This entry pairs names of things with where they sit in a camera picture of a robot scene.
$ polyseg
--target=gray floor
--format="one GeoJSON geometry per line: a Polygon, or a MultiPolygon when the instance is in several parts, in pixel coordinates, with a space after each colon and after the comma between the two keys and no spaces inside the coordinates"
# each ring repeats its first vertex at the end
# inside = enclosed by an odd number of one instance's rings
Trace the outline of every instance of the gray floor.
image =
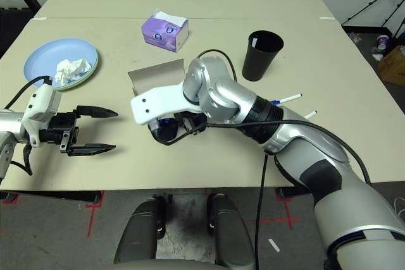
{"type": "MultiPolygon", "coordinates": [[[[405,197],[405,183],[376,184],[386,199],[405,197]]],[[[158,242],[159,258],[214,262],[213,239],[206,233],[205,203],[212,189],[110,191],[94,211],[67,200],[20,196],[16,204],[0,205],[0,269],[103,269],[134,209],[152,194],[174,193],[167,234],[158,242]]],[[[258,188],[226,188],[254,237],[258,188]]],[[[405,208],[402,202],[400,209],[405,208]]],[[[261,269],[323,269],[325,258],[309,195],[278,201],[273,188],[263,200],[259,254],[261,269]],[[280,248],[270,246],[272,238],[280,248]]]]}
{"type": "MultiPolygon", "coordinates": [[[[376,46],[377,37],[379,34],[358,34],[361,38],[356,46],[360,50],[361,54],[364,56],[365,60],[368,61],[370,66],[373,68],[374,72],[380,76],[378,71],[378,61],[376,61],[372,55],[372,49],[376,46]]],[[[383,82],[385,88],[390,92],[392,98],[397,102],[398,106],[405,113],[405,87],[402,85],[396,85],[394,83],[383,82]]]]}

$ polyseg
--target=black cable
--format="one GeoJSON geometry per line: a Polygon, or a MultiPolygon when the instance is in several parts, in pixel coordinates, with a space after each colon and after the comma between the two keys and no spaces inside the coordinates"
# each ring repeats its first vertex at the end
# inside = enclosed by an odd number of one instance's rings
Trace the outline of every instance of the black cable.
{"type": "Polygon", "coordinates": [[[361,160],[360,156],[347,144],[345,143],[342,139],[340,139],[338,136],[333,134],[331,131],[318,126],[314,123],[310,123],[308,121],[303,121],[303,120],[279,120],[279,121],[255,121],[252,123],[239,123],[235,125],[226,125],[226,124],[216,124],[216,123],[207,123],[206,127],[207,128],[241,128],[245,126],[257,126],[257,125],[304,125],[304,126],[309,126],[311,128],[317,129],[329,137],[332,137],[334,140],[336,140],[340,145],[342,145],[349,153],[355,158],[357,163],[359,164],[359,167],[361,169],[361,172],[363,173],[364,176],[364,181],[369,185],[372,186],[370,176],[368,175],[366,166],[364,162],[361,160]]]}
{"type": "Polygon", "coordinates": [[[18,161],[10,161],[10,164],[13,164],[13,165],[21,168],[22,170],[26,171],[25,166],[23,164],[20,164],[18,161]]]}
{"type": "Polygon", "coordinates": [[[9,109],[15,102],[16,100],[24,93],[25,90],[27,90],[31,85],[33,85],[35,82],[38,80],[44,80],[44,83],[47,83],[48,85],[52,85],[52,76],[38,76],[34,78],[33,80],[29,81],[26,83],[21,90],[18,91],[18,93],[13,97],[12,100],[7,104],[5,109],[9,109]]]}
{"type": "Polygon", "coordinates": [[[235,72],[234,65],[232,64],[232,61],[230,60],[229,56],[228,56],[224,51],[221,51],[221,50],[218,50],[218,49],[205,50],[204,52],[200,53],[200,54],[197,56],[197,58],[200,58],[202,55],[204,55],[204,54],[206,54],[206,53],[208,53],[208,52],[218,52],[218,53],[224,55],[225,58],[227,59],[227,61],[229,62],[230,68],[231,68],[231,70],[232,70],[232,75],[234,76],[234,80],[235,80],[236,82],[238,82],[238,80],[237,80],[237,78],[236,78],[236,72],[235,72]]]}
{"type": "Polygon", "coordinates": [[[159,142],[159,143],[161,143],[161,144],[163,144],[163,145],[173,145],[173,144],[175,144],[176,142],[178,142],[179,140],[182,140],[184,137],[189,136],[190,134],[193,134],[193,133],[195,133],[195,132],[199,132],[199,131],[201,131],[201,130],[204,129],[204,128],[205,128],[205,123],[203,123],[202,125],[199,125],[199,126],[193,128],[193,129],[191,129],[191,130],[189,130],[189,131],[187,131],[187,132],[181,134],[181,136],[179,136],[179,137],[177,137],[177,138],[175,138],[175,139],[173,139],[173,140],[171,140],[171,141],[169,141],[169,142],[164,142],[164,141],[160,140],[159,137],[158,137],[158,135],[157,135],[155,132],[151,131],[151,133],[152,133],[153,138],[154,138],[157,142],[159,142]]]}
{"type": "Polygon", "coordinates": [[[268,155],[265,155],[265,161],[263,163],[263,171],[261,172],[261,183],[260,183],[260,193],[259,193],[259,202],[258,209],[256,211],[256,226],[254,231],[254,257],[256,258],[256,270],[259,270],[259,226],[260,226],[260,212],[261,212],[261,201],[263,200],[263,190],[265,189],[265,176],[266,176],[266,167],[267,167],[268,155]]]}

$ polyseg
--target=pen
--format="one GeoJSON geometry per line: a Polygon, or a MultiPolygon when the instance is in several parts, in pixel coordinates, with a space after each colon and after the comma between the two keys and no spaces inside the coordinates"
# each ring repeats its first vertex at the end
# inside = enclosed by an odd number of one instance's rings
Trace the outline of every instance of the pen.
{"type": "Polygon", "coordinates": [[[286,98],[283,98],[283,99],[275,99],[274,101],[270,101],[270,102],[272,104],[282,104],[282,103],[285,103],[287,101],[292,101],[292,100],[300,98],[300,97],[302,97],[302,94],[296,94],[296,95],[286,97],[286,98]]]}

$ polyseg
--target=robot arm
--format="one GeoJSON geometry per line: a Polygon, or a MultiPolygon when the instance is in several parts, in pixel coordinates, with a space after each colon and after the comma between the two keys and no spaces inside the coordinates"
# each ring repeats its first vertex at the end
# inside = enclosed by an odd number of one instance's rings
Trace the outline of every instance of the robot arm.
{"type": "Polygon", "coordinates": [[[78,127],[76,119],[81,115],[107,118],[118,114],[109,109],[92,106],[77,106],[76,110],[58,113],[61,93],[44,83],[31,95],[24,113],[0,109],[0,182],[6,176],[13,158],[15,145],[25,144],[22,168],[32,175],[29,155],[32,148],[43,142],[59,145],[62,153],[69,156],[94,155],[114,149],[114,145],[85,144],[76,146],[78,127]]]}
{"type": "MultiPolygon", "coordinates": [[[[196,58],[183,83],[155,88],[134,97],[137,123],[145,124],[170,111],[204,113],[226,124],[301,120],[234,82],[218,58],[196,58]],[[166,90],[165,99],[159,91],[166,90]],[[164,107],[154,101],[164,98],[164,107]]],[[[405,226],[388,203],[353,172],[342,146],[327,134],[304,125],[255,125],[237,128],[275,156],[280,172],[314,197],[315,217],[323,246],[341,269],[402,269],[405,226]]]]}

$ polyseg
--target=tissue box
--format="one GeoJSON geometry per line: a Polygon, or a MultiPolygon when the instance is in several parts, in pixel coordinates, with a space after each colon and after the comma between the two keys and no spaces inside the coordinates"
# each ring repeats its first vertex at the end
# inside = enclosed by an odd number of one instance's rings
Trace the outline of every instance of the tissue box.
{"type": "Polygon", "coordinates": [[[159,11],[142,25],[142,34],[148,44],[178,52],[189,36],[189,21],[159,11]]]}

